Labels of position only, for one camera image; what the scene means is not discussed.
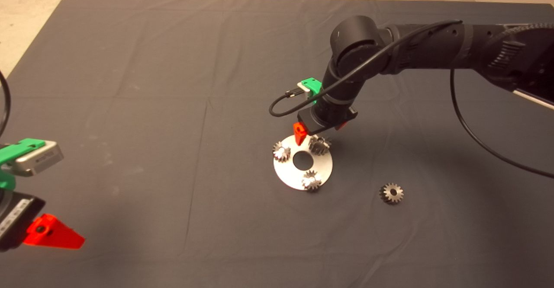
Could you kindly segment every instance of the metal gear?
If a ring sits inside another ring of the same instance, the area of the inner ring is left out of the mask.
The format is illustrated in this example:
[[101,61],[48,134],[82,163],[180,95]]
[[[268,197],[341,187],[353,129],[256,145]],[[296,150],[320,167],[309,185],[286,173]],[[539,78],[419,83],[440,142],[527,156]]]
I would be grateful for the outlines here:
[[404,190],[394,183],[387,183],[379,190],[379,195],[387,204],[398,204],[404,198]]
[[277,142],[273,145],[273,159],[278,162],[286,162],[290,158],[290,148],[284,147],[281,142]]
[[302,186],[306,191],[317,191],[322,185],[323,183],[319,179],[319,176],[317,176],[317,172],[313,170],[306,171],[302,178]]
[[310,138],[310,152],[316,155],[324,155],[329,152],[329,148],[331,147],[331,142],[326,141],[324,138],[320,138],[318,136],[312,136]]

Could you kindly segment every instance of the black cable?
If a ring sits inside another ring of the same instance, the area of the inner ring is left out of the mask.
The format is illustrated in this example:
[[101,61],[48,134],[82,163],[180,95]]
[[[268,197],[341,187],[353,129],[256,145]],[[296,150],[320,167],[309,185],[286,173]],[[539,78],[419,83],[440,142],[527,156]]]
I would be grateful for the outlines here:
[[507,162],[508,164],[512,165],[512,166],[516,166],[517,168],[521,168],[523,170],[526,170],[528,172],[532,172],[532,173],[536,173],[536,174],[540,174],[541,176],[547,176],[548,178],[553,178],[554,179],[554,174],[552,173],[549,173],[549,172],[546,172],[546,171],[542,171],[542,170],[538,170],[538,169],[534,169],[534,168],[531,168],[530,166],[525,166],[523,164],[520,164],[518,162],[514,162],[513,160],[511,160],[510,158],[507,158],[505,156],[502,156],[501,154],[498,154],[496,151],[494,151],[492,148],[490,148],[489,146],[487,146],[485,143],[483,143],[481,141],[481,139],[477,138],[477,136],[473,133],[473,131],[469,128],[469,126],[465,123],[465,120],[463,118],[463,116],[461,116],[461,112],[460,112],[460,109],[457,105],[457,100],[456,100],[456,89],[454,88],[454,70],[452,69],[451,70],[451,97],[452,97],[452,104],[454,106],[454,110],[456,111],[456,115],[457,115],[457,118],[458,120],[460,121],[460,124],[461,126],[463,126],[463,128],[465,129],[465,131],[467,131],[467,133],[471,136],[471,138],[473,138],[473,140],[475,140],[475,142],[477,142],[477,144],[481,145],[482,148],[484,148],[485,150],[487,150],[487,152],[491,153],[492,155],[496,156],[497,158],[503,160],[504,162]]
[[285,97],[293,97],[294,95],[291,95],[291,96],[286,96],[287,93],[290,93],[291,91],[287,91],[287,93],[285,93],[285,97],[281,96],[279,98],[277,98],[275,101],[273,101],[273,103],[271,103],[271,106],[269,106],[269,113],[271,114],[271,116],[275,116],[275,117],[283,117],[285,115],[289,115],[293,112],[296,112],[298,111],[299,109],[302,109],[304,106],[312,103],[313,101],[319,99],[320,97],[323,97],[324,95],[326,95],[327,93],[331,92],[333,89],[335,89],[338,85],[340,85],[341,83],[344,83],[345,81],[347,81],[348,79],[350,79],[350,77],[354,76],[354,74],[358,73],[361,69],[363,69],[364,67],[366,67],[367,65],[371,64],[372,62],[374,62],[376,59],[379,59],[381,56],[385,55],[390,49],[398,46],[398,45],[401,45],[405,42],[407,42],[408,40],[410,40],[413,36],[419,34],[419,33],[422,33],[422,32],[425,32],[427,30],[432,30],[434,28],[437,28],[437,27],[440,27],[440,26],[449,26],[451,24],[459,24],[461,23],[462,21],[461,20],[445,20],[445,21],[441,21],[441,22],[435,22],[433,24],[428,24],[427,26],[422,26],[421,28],[419,29],[416,29],[414,31],[411,31],[409,32],[408,34],[402,36],[401,38],[399,38],[398,40],[395,40],[393,41],[392,43],[386,45],[385,47],[383,47],[383,49],[381,49],[380,51],[378,51],[376,54],[374,54],[373,56],[371,56],[369,59],[367,59],[366,61],[364,61],[362,64],[358,65],[357,68],[353,69],[352,71],[350,71],[350,73],[344,75],[344,77],[341,77],[338,81],[336,81],[335,83],[333,83],[332,85],[330,85],[329,87],[321,90],[317,95],[314,95],[312,96],[310,99],[307,99],[305,100],[304,102],[296,105],[295,107],[293,107],[292,109],[289,109],[285,112],[281,112],[281,113],[275,113],[273,112],[273,108],[275,107],[275,105],[285,99]]
[[6,130],[8,125],[8,119],[12,111],[12,95],[10,94],[10,87],[8,87],[8,81],[2,75],[0,71],[0,85],[2,85],[2,91],[4,92],[4,114],[2,115],[2,122],[0,122],[0,137]]

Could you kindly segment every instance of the green plastic part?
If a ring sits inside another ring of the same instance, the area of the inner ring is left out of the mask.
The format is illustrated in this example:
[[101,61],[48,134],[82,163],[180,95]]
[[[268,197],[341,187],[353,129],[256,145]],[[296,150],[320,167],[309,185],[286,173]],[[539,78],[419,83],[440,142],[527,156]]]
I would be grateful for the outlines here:
[[[10,144],[0,148],[0,166],[15,160],[29,152],[43,147],[46,144],[44,140],[23,139],[17,144]],[[0,170],[0,188],[14,190],[16,188],[16,178],[12,174]]]
[[312,97],[313,95],[317,95],[321,91],[321,81],[318,81],[313,77],[304,79],[300,83],[304,85],[307,89],[310,89],[309,97]]

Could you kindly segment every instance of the gear on table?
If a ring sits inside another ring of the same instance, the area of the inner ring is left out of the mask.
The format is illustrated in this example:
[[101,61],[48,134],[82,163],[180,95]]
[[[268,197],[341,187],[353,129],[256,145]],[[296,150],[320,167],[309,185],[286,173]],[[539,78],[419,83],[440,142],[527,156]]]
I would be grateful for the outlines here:
[[397,204],[404,198],[404,190],[394,183],[387,183],[379,190],[379,195],[387,204]]

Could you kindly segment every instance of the red triangular block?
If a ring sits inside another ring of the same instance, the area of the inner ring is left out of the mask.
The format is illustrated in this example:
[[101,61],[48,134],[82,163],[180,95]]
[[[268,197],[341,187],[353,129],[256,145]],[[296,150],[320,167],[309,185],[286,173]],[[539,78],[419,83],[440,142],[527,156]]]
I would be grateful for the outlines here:
[[43,214],[27,228],[26,245],[79,249],[85,239],[51,214]]

